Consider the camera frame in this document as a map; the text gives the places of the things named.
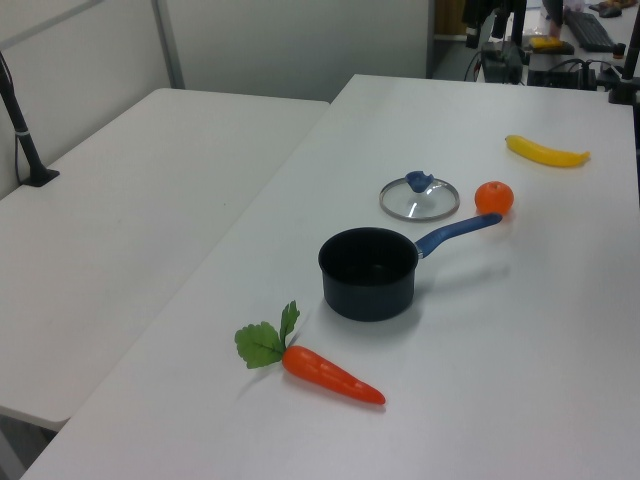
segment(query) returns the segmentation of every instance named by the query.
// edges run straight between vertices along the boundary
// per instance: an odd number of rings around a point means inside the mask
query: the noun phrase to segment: yellow object
[[[506,139],[509,150],[534,162],[542,163],[552,167],[577,167],[586,162],[589,152],[576,153],[554,150],[553,148],[539,145],[520,135],[509,135]]]
[[[533,37],[529,39],[529,45],[531,45],[534,50],[542,50],[545,48],[561,47],[563,42],[555,37]]]

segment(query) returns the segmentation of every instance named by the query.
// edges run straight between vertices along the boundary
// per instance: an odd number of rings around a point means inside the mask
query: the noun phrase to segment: keyboard
[[[568,10],[564,21],[587,52],[613,52],[615,43],[594,15]]]

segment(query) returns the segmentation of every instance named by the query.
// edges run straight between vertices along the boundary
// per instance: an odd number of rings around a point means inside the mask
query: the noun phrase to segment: toy fruit
[[[506,183],[492,181],[480,185],[476,190],[476,207],[481,214],[506,215],[513,205],[513,191]]]
[[[577,167],[586,162],[591,155],[589,152],[576,153],[554,150],[553,148],[532,142],[520,135],[508,135],[505,140],[507,141],[509,150],[512,150],[524,158],[551,167]]]

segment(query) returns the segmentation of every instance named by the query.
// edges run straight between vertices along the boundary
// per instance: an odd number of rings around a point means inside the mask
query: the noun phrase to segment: banana
[[[553,148],[532,142],[520,135],[509,135],[505,140],[507,141],[509,150],[534,162],[552,167],[577,167],[586,162],[591,155],[589,152],[576,153],[554,150]]]

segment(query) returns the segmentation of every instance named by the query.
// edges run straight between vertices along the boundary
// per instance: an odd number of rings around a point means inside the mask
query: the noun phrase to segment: blue handle
[[[481,228],[490,227],[496,223],[500,223],[502,215],[499,213],[488,213],[486,215],[480,215],[479,217],[469,218],[461,222],[452,223],[446,227],[440,227],[428,235],[422,237],[416,242],[418,247],[418,255],[420,258],[424,258],[433,252],[438,245],[445,240],[463,235],[465,233],[474,232]]]

